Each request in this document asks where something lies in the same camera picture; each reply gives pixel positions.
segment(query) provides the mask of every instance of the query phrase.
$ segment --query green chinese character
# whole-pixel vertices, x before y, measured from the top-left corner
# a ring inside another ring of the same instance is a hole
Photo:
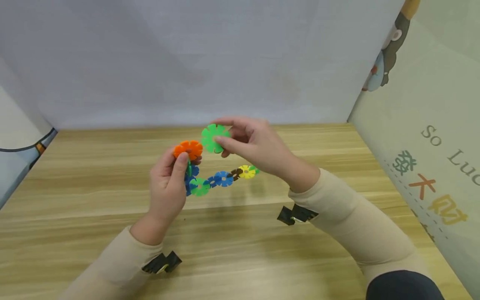
[[[417,165],[416,161],[417,160],[412,157],[410,152],[405,150],[395,158],[395,162],[392,166],[403,176],[403,173],[407,173],[409,170],[413,171],[413,166]]]

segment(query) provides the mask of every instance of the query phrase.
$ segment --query beige sleeve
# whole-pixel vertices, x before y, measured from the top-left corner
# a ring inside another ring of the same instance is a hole
[[[409,270],[430,277],[415,246],[380,209],[345,182],[321,169],[308,191],[289,197],[318,213],[310,222],[331,235],[355,259],[369,284],[380,274]]]
[[[149,278],[142,267],[162,245],[137,241],[125,228],[102,254],[60,295],[60,300],[118,300],[131,297]]]

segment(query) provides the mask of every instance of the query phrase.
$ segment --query green snowflake piece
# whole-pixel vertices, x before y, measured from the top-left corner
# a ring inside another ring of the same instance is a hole
[[[229,136],[228,130],[222,125],[210,124],[202,130],[201,143],[208,152],[221,153],[222,146],[215,142],[214,138],[218,135]]]
[[[194,178],[190,180],[190,189],[192,194],[200,197],[208,193],[208,190],[210,189],[210,183],[205,179]]]
[[[248,171],[255,171],[255,174],[260,173],[260,170],[256,166],[250,166],[250,168],[248,168]]]
[[[188,165],[187,165],[187,176],[190,177],[192,176],[192,162],[190,159],[188,159]]]

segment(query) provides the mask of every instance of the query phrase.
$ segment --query black strap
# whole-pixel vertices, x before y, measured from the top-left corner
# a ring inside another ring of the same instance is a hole
[[[181,262],[182,260],[173,251],[170,252],[167,257],[161,253],[156,258],[152,259],[148,264],[146,264],[142,270],[150,274],[156,274],[158,271],[164,269],[165,272],[170,273]]]
[[[277,220],[280,220],[290,226],[295,224],[295,220],[293,218],[302,222],[307,222],[315,218],[316,216],[318,216],[318,213],[294,204],[292,210],[288,209],[285,206],[282,207],[282,210],[280,211]]]

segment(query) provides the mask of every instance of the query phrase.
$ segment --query dark sleeve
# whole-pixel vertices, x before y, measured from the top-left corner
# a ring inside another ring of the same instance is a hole
[[[444,300],[427,276],[411,271],[393,271],[376,277],[368,285],[366,300]]]

